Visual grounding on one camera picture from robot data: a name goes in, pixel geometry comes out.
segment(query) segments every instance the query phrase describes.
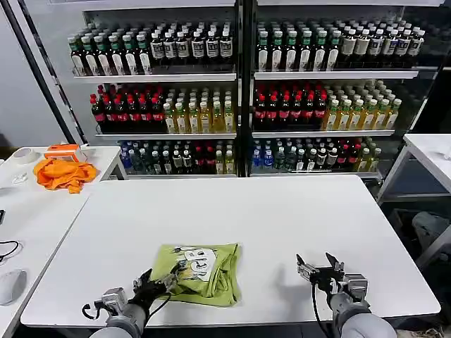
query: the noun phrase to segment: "robotic hand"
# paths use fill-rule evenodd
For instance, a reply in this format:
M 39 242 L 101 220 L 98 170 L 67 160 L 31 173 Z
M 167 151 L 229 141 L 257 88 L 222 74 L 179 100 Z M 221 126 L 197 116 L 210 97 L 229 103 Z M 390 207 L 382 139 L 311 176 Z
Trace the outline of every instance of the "robotic hand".
M 374 315 L 365 301 L 368 280 L 363 275 L 345 273 L 344 263 L 326 253 L 331 267 L 316 268 L 306 264 L 299 255 L 297 272 L 311 282 L 311 297 L 319 327 L 331 338 L 319 320 L 315 288 L 327 295 L 327 304 L 333 312 L 335 334 L 342 338 L 396 338 L 394 329 L 384 319 Z
M 86 310 L 91 308 L 89 304 L 83 306 L 83 315 L 92 320 L 99 318 L 101 309 L 109 313 L 106 327 L 95 332 L 91 338 L 140 338 L 149 319 L 171 298 L 169 291 L 177 285 L 179 269 L 180 266 L 177 264 L 160 280 L 150 280 L 152 269 L 148 270 L 133 282 L 135 296 L 128 301 L 125 300 L 122 287 L 106 291 L 100 300 L 94 302 L 97 310 L 95 316 L 87 313 Z M 168 298 L 150 313 L 150 306 L 154 300 L 164 294 L 167 294 Z

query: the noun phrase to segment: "black cord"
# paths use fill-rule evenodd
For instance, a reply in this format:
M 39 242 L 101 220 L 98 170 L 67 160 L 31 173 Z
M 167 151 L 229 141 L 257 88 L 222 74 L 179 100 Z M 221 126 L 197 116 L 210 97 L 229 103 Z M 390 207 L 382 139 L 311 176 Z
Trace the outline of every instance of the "black cord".
M 149 315 L 149 319 L 155 314 L 155 313 L 157 313 L 158 311 L 160 311 L 161 310 L 161 308 L 163 308 L 163 306 L 165 306 L 168 302 L 169 302 L 169 300 L 171 299 L 171 294 L 169 294 L 169 296 L 168 296 L 168 298 L 158 307 L 158 308 L 156 308 L 155 310 L 153 310 L 151 313 L 150 313 L 150 315 Z
M 316 288 L 316 284 L 312 284 L 311 285 L 311 299 L 313 300 L 313 309 L 315 311 L 316 321 L 317 321 L 321 331 L 323 331 L 324 335 L 327 338 L 332 338 L 331 336 L 329 336 L 329 334 L 327 333 L 326 329 L 323 327 L 323 325 L 321 324 L 321 321 L 319 320 L 318 309 L 316 308 L 316 295 L 315 295 L 316 289 L 315 288 Z
M 5 241 L 5 242 L 0 242 L 0 244 L 15 244 L 16 245 L 13 250 L 9 251 L 8 253 L 5 253 L 4 255 L 0 255 L 0 262 L 2 262 L 5 257 L 11 255 L 19 247 L 19 242 L 17 242 L 17 241 Z

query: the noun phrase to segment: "orange cloth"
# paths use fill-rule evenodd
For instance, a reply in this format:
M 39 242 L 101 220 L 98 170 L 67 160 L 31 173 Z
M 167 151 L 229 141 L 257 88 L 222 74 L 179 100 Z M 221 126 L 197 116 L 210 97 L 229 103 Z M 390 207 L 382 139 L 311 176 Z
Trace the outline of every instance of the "orange cloth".
M 86 162 L 69 162 L 49 158 L 39 162 L 33 173 L 37 183 L 50 190 L 68 188 L 71 194 L 79 193 L 83 182 L 92 181 L 97 174 L 96 168 Z

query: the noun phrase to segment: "white mouse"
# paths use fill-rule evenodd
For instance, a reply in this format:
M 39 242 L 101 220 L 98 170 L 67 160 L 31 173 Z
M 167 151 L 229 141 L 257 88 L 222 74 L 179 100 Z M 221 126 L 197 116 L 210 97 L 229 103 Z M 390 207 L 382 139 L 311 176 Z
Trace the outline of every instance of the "white mouse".
M 0 305 L 8 305 L 23 293 L 27 285 L 27 273 L 13 270 L 0 276 Z

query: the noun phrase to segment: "black cable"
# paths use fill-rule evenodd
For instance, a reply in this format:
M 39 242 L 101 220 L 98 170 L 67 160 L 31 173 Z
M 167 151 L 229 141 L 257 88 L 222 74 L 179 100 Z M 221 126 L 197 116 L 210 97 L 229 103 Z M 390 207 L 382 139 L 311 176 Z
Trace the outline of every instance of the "black cable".
M 316 288 L 316 284 L 312 284 L 312 285 L 311 285 L 311 299 L 313 300 L 313 309 L 314 309 L 314 311 L 315 311 L 316 321 L 317 321 L 317 323 L 318 323 L 319 328 L 321 329 L 321 331 L 323 331 L 324 335 L 325 335 L 327 338 L 332 338 L 331 336 L 329 336 L 329 334 L 327 333 L 326 329 L 323 327 L 323 325 L 321 324 L 321 321 L 319 320 L 318 309 L 316 308 L 315 288 Z
M 0 242 L 0 244 L 15 244 L 16 246 L 14 247 L 13 250 L 9 251 L 8 253 L 5 253 L 4 255 L 0 255 L 0 262 L 2 262 L 2 260 L 7 257 L 8 255 L 11 255 L 15 250 L 17 250 L 17 248 L 19 247 L 19 242 L 17 241 L 5 241 L 5 242 Z

